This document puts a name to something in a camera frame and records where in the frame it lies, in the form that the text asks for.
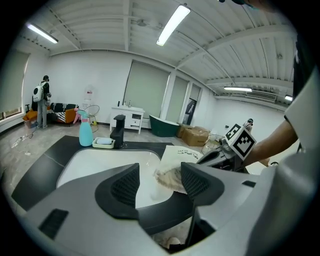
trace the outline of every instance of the roller shade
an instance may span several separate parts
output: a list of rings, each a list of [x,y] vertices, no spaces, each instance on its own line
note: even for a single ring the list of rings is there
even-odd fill
[[[188,81],[179,77],[175,78],[172,95],[166,114],[166,120],[177,123],[179,121],[181,109],[187,92]]]
[[[22,85],[28,57],[28,54],[16,50],[8,53],[0,71],[0,113],[21,107]]]
[[[144,118],[159,117],[169,72],[156,67],[132,62],[126,84],[124,100],[136,108],[144,109]]]
[[[190,93],[190,99],[193,99],[195,101],[198,100],[198,97],[199,97],[199,93],[200,93],[200,88],[196,85],[192,85],[192,90],[191,90],[191,93]]]

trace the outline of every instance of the spray bottle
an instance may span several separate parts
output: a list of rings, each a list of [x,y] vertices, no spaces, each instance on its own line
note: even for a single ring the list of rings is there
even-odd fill
[[[84,147],[91,146],[92,142],[94,141],[94,134],[89,124],[88,114],[84,110],[80,110],[78,108],[75,108],[74,111],[76,112],[75,119],[73,121],[74,124],[79,119],[79,117],[82,116],[80,130],[79,130],[80,144],[81,146],[84,146]]]

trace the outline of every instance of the ceiling light fixture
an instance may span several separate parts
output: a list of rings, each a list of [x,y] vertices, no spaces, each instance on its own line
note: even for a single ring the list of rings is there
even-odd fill
[[[246,87],[224,87],[225,90],[227,91],[240,91],[240,92],[250,92],[252,93],[251,88],[246,88]]]
[[[158,46],[164,46],[168,38],[175,31],[177,26],[183,21],[183,19],[191,12],[191,10],[186,5],[179,5],[175,10],[174,14],[169,19],[168,23],[165,25],[161,35],[159,36],[156,44]]]
[[[54,44],[58,43],[57,39],[55,39],[52,35],[50,35],[47,32],[45,32],[40,27],[38,27],[36,25],[33,25],[33,24],[27,24],[26,26],[28,27],[28,29],[36,32],[37,34],[39,34],[40,36],[44,37],[45,39],[48,39],[50,42],[52,42]]]
[[[290,96],[290,95],[286,95],[284,98],[285,98],[287,101],[290,101],[290,102],[292,102],[292,100],[293,100],[293,97]]]

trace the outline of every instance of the white vanity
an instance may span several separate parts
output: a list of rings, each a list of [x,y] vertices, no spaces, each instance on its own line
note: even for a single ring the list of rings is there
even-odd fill
[[[141,132],[142,120],[145,111],[138,107],[128,107],[128,106],[114,106],[111,108],[110,115],[110,131],[112,127],[116,127],[116,120],[114,118],[117,115],[125,115],[124,128],[138,130],[139,134]]]

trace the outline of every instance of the brown box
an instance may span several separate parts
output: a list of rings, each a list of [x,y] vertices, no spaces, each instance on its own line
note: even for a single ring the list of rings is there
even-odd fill
[[[191,128],[193,128],[193,126],[187,125],[187,124],[183,124],[183,123],[179,123],[179,125],[180,125],[180,127],[179,127],[178,131],[176,132],[176,136],[177,136],[178,138],[181,138],[181,137],[182,137],[182,135],[184,134],[184,131],[185,131],[186,129],[191,129]]]
[[[202,147],[206,144],[210,132],[202,127],[196,126],[192,129],[185,129],[182,140],[191,147]]]

